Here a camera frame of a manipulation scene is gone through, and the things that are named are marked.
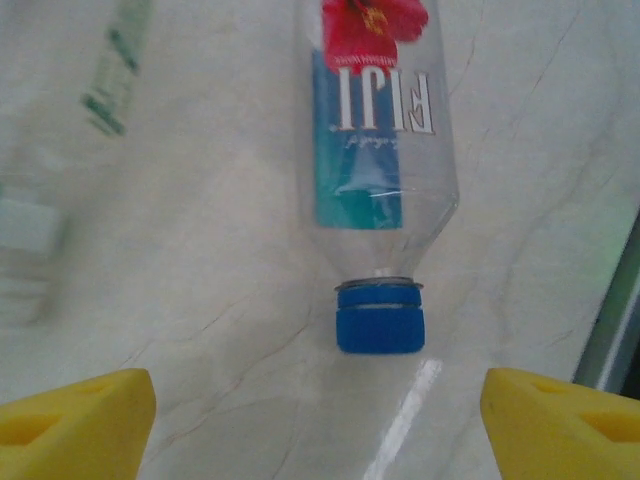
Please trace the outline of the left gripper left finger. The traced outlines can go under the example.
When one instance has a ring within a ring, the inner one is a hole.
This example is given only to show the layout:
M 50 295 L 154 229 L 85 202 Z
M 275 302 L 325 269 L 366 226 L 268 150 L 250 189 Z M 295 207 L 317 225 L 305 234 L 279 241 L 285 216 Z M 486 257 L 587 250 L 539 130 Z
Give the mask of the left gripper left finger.
M 156 415 L 145 369 L 132 368 L 1 406 L 3 479 L 135 479 Z

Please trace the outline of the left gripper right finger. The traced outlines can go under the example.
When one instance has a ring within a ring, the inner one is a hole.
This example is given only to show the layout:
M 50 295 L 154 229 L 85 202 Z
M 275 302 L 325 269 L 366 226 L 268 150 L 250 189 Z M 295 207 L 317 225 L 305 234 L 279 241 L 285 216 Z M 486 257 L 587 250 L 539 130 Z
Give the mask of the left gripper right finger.
M 637 400 L 491 368 L 480 409 L 503 479 L 639 477 Z

